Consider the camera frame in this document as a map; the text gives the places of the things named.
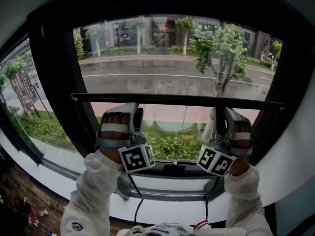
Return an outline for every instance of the pole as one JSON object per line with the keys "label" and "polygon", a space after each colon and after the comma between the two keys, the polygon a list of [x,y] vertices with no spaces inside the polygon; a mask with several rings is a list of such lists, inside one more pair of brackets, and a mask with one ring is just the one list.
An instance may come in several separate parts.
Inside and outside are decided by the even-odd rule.
{"label": "pole", "polygon": [[41,100],[41,98],[40,98],[40,96],[39,96],[39,93],[37,92],[36,86],[35,86],[34,84],[33,84],[33,88],[34,88],[34,90],[35,90],[35,92],[36,92],[36,94],[37,94],[37,97],[39,98],[41,104],[43,104],[43,106],[44,106],[44,108],[45,108],[47,114],[49,115],[50,119],[52,120],[53,118],[51,117],[51,115],[50,115],[49,111],[47,110],[45,104],[44,104],[43,101]]}

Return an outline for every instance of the cable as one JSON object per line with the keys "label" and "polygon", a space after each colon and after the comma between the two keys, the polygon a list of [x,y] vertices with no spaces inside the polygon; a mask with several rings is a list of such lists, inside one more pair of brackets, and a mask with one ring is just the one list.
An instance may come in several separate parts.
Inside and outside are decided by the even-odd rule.
{"label": "cable", "polygon": [[135,182],[133,181],[132,176],[131,176],[131,174],[130,174],[130,173],[128,173],[128,178],[130,179],[130,181],[131,181],[131,183],[132,183],[133,187],[136,189],[136,191],[137,191],[137,193],[138,193],[139,197],[141,198],[141,201],[140,201],[140,203],[138,204],[138,207],[137,207],[136,213],[134,214],[134,222],[133,222],[133,226],[136,226],[136,223],[137,223],[137,214],[138,214],[138,210],[140,209],[140,206],[141,206],[141,204],[142,204],[142,202],[143,202],[143,200],[144,200],[144,199],[143,199],[143,197],[142,197],[142,195],[141,195],[141,192],[139,191],[139,189],[138,189],[137,185],[136,185],[136,184],[135,184]]}
{"label": "cable", "polygon": [[206,205],[206,220],[208,221],[208,202],[209,202],[209,197],[211,195],[211,193],[214,191],[214,189],[216,188],[216,186],[218,185],[218,183],[220,182],[220,180],[222,179],[222,177],[218,177],[215,181],[215,183],[213,184],[212,188],[210,191],[208,191],[207,193],[207,198],[205,201],[205,205]]}

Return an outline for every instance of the wrist strap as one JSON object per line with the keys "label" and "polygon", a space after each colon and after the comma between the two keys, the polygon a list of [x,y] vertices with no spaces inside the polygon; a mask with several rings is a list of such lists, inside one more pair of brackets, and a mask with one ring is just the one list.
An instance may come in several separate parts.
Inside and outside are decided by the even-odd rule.
{"label": "wrist strap", "polygon": [[251,140],[251,146],[249,148],[235,148],[232,147],[230,150],[230,153],[239,157],[239,156],[249,156],[252,154],[252,140]]}

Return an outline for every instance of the road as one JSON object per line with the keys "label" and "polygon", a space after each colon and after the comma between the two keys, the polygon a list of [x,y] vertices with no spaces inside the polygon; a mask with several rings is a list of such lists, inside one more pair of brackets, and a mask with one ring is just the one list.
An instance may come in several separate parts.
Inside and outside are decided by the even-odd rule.
{"label": "road", "polygon": [[[225,96],[264,100],[271,85],[273,75],[263,70],[246,69],[244,80],[231,80]],[[170,68],[119,68],[119,69],[83,69],[82,76],[87,92],[106,93],[155,93],[213,96],[215,75],[206,71]],[[40,80],[32,76],[31,80],[39,81],[39,95],[47,99]],[[7,101],[16,100],[17,95],[9,83],[3,90]]]}

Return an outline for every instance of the tree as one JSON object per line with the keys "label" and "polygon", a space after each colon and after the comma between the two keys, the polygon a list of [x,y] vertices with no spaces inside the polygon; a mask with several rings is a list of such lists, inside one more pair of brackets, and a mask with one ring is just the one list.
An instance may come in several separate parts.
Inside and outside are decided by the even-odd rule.
{"label": "tree", "polygon": [[[4,74],[6,78],[10,81],[11,86],[15,93],[18,95],[18,92],[16,92],[15,86],[12,82],[12,76],[16,74],[18,71],[20,71],[22,68],[26,67],[26,63],[24,61],[24,57],[20,56],[16,61],[8,60],[4,65]],[[31,116],[28,110],[26,109],[25,105],[23,106],[24,112]]]}
{"label": "tree", "polygon": [[19,57],[16,61],[8,60],[4,65],[4,74],[10,80],[12,76],[19,70],[24,68],[26,63],[24,62],[23,56]]}
{"label": "tree", "polygon": [[95,39],[98,57],[100,57],[100,49],[99,49],[98,39],[101,37],[103,32],[104,32],[104,26],[101,24],[92,25],[86,32],[86,37],[89,37],[91,40]]}
{"label": "tree", "polygon": [[77,33],[77,34],[73,35],[73,39],[74,39],[75,50],[77,52],[77,57],[78,57],[78,59],[80,59],[84,55],[84,52],[83,52],[83,38],[81,37],[80,34]]}
{"label": "tree", "polygon": [[272,43],[272,48],[273,48],[273,53],[275,54],[275,57],[274,57],[274,61],[272,62],[272,65],[271,65],[271,71],[274,70],[275,68],[275,64],[276,64],[276,59],[277,59],[277,56],[280,54],[281,52],[281,48],[282,48],[282,44],[279,43],[278,41],[274,41]]}
{"label": "tree", "polygon": [[185,34],[183,55],[186,55],[188,33],[194,28],[193,20],[191,17],[180,18],[175,21],[175,26]]}
{"label": "tree", "polygon": [[146,26],[146,22],[144,18],[141,16],[136,18],[129,19],[127,23],[127,28],[130,30],[136,30],[137,33],[137,54],[140,54],[140,38],[141,38],[141,30]]}
{"label": "tree", "polygon": [[[206,69],[212,69],[216,81],[214,93],[216,97],[224,97],[226,86],[232,78],[244,78],[245,64],[240,54],[247,49],[243,47],[244,32],[236,25],[216,26],[215,31],[209,30],[207,26],[196,24],[194,28],[195,40],[191,41],[192,48],[199,53],[195,67],[202,74]],[[215,68],[213,56],[219,57],[219,67]],[[213,120],[215,111],[209,114],[209,120],[202,134],[202,140],[210,139],[213,131]]]}

